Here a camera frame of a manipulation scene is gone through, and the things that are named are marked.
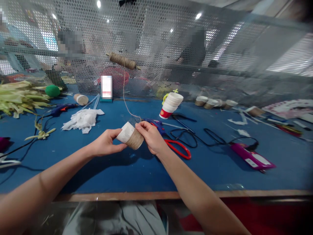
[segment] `green ball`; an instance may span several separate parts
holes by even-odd
[[[60,94],[60,89],[55,85],[47,86],[46,94],[50,97],[57,97]]]

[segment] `metal mesh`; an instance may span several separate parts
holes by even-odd
[[[125,95],[212,97],[266,105],[312,94],[313,36],[305,25],[189,1],[11,0],[2,3],[0,72],[9,82],[100,92],[101,73],[123,92],[124,69],[105,53],[135,60]]]

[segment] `ceiling light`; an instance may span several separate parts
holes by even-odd
[[[202,13],[198,13],[198,15],[196,16],[196,20],[199,19],[202,16]]]

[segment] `table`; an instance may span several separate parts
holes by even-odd
[[[73,102],[52,100],[52,102]],[[129,110],[142,118],[160,119],[158,114],[161,101],[127,102]],[[97,117],[96,126],[89,134],[81,130],[62,131],[63,123],[70,120],[79,108],[69,109],[60,117],[45,118],[46,130],[56,128],[46,140],[37,140],[31,145],[16,151],[9,157],[21,159],[22,166],[0,169],[0,194],[6,194],[79,148],[95,140],[106,129],[121,128],[127,121],[135,120],[127,112],[123,101],[99,103],[105,115]],[[234,111],[206,110],[194,103],[183,102],[177,112],[196,119],[198,122],[183,120],[207,143],[214,143],[203,128],[209,128],[226,141],[239,137],[231,129],[246,130],[258,139],[257,152],[273,162],[277,168],[262,174],[249,167],[228,146],[207,147],[202,143],[190,148],[192,159],[184,162],[220,197],[230,196],[294,196],[312,194],[312,143],[293,137],[264,124],[238,126],[227,119],[241,120]],[[23,144],[24,139],[33,135],[34,115],[20,115],[20,119],[3,117],[0,119],[0,136],[11,137],[13,150]],[[180,125],[173,119],[165,122]],[[169,133],[174,129],[164,126]],[[253,140],[243,140],[252,144]],[[176,199],[177,189],[162,164],[153,156],[145,143],[138,149],[127,148],[121,153],[94,158],[84,166],[63,188],[56,200],[142,200]]]

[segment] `red paper cup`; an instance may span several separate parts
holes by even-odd
[[[175,109],[168,109],[168,108],[163,106],[159,116],[162,119],[168,119],[176,109],[177,109],[177,107]]]

